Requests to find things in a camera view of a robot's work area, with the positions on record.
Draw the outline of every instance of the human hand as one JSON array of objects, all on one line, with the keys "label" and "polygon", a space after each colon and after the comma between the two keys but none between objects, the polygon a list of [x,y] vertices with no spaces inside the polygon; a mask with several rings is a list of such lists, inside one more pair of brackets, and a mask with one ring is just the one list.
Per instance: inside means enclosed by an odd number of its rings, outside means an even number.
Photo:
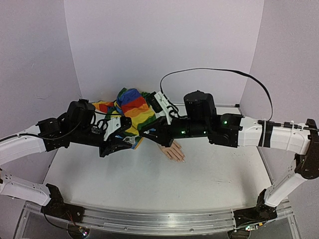
[{"label": "human hand", "polygon": [[181,151],[181,146],[174,140],[171,144],[171,147],[166,148],[164,146],[159,145],[161,151],[169,158],[170,160],[174,160],[176,162],[185,162],[185,155]]}]

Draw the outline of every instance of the robotic arm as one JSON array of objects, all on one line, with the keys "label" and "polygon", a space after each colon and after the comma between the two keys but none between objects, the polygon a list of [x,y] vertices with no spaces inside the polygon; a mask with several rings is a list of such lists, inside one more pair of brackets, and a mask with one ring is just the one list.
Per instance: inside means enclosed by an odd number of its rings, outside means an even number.
[{"label": "robotic arm", "polygon": [[[236,210],[237,228],[258,224],[277,217],[276,207],[295,188],[319,177],[319,136],[316,123],[277,123],[235,114],[217,115],[213,96],[200,91],[184,97],[187,115],[161,92],[152,93],[149,101],[159,116],[140,130],[140,135],[169,147],[175,138],[208,137],[209,143],[239,147],[261,146],[295,152],[295,161],[271,187],[263,190],[257,206]],[[95,125],[95,107],[87,100],[72,102],[59,118],[40,121],[16,135],[0,140],[0,165],[17,158],[68,147],[71,142],[99,147],[100,156],[131,148],[117,135],[131,127],[131,119],[112,117]],[[68,210],[80,222],[83,208],[65,204],[57,187],[38,185],[0,172],[0,194],[19,197],[42,205],[46,214],[64,218]]]}]

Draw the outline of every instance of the rainbow flag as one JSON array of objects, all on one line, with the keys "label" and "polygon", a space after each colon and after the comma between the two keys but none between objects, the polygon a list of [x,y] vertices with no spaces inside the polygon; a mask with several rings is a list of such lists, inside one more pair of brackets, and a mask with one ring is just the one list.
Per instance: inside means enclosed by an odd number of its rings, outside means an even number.
[{"label": "rainbow flag", "polygon": [[145,100],[146,92],[140,93],[137,89],[123,88],[114,102],[99,101],[93,103],[95,108],[101,112],[121,114],[132,119],[132,126],[118,137],[125,141],[132,142],[132,148],[137,148],[142,142],[139,130],[156,119],[155,113],[150,109]]}]

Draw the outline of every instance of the white wall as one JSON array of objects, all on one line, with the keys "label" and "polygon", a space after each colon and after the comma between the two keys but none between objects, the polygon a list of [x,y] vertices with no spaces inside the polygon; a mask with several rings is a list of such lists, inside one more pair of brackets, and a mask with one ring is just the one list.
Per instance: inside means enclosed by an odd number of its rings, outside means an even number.
[{"label": "white wall", "polygon": [[[251,74],[269,89],[275,121],[319,124],[319,2],[265,1]],[[270,107],[261,88],[248,81],[241,101],[244,113],[268,118]],[[263,149],[274,178],[291,163],[294,154]],[[318,238],[319,179],[290,194],[303,239]]]},{"label": "white wall", "polygon": [[[64,5],[52,0],[0,1],[0,138],[57,117],[81,97]],[[41,182],[54,152],[1,165]],[[24,201],[0,195],[0,237],[11,239]]]},{"label": "white wall", "polygon": [[[122,87],[158,91],[166,73],[192,67],[249,72],[263,0],[66,0],[65,13],[83,97],[114,100]],[[246,79],[192,72],[167,79],[164,91],[211,92],[217,104],[240,102]]]}]

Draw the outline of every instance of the white table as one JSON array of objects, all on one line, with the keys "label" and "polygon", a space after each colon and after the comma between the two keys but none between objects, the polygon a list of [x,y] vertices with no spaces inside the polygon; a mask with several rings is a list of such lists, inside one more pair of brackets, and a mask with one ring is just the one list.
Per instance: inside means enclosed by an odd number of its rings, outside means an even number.
[{"label": "white table", "polygon": [[[239,114],[237,108],[217,112]],[[259,193],[271,185],[256,147],[211,145],[207,138],[178,142],[186,163],[170,161],[148,139],[137,150],[105,158],[98,148],[72,143],[59,149],[45,182],[58,186],[68,203],[152,212],[255,206]]]}]

